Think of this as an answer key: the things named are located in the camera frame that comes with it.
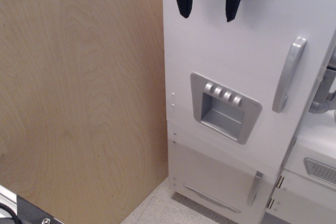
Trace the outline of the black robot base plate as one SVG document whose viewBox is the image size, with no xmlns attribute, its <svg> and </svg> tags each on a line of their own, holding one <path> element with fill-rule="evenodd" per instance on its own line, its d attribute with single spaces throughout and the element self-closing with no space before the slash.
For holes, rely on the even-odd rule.
<svg viewBox="0 0 336 224">
<path fill-rule="evenodd" d="M 1 185 L 1 223 L 63 223 Z"/>
</svg>

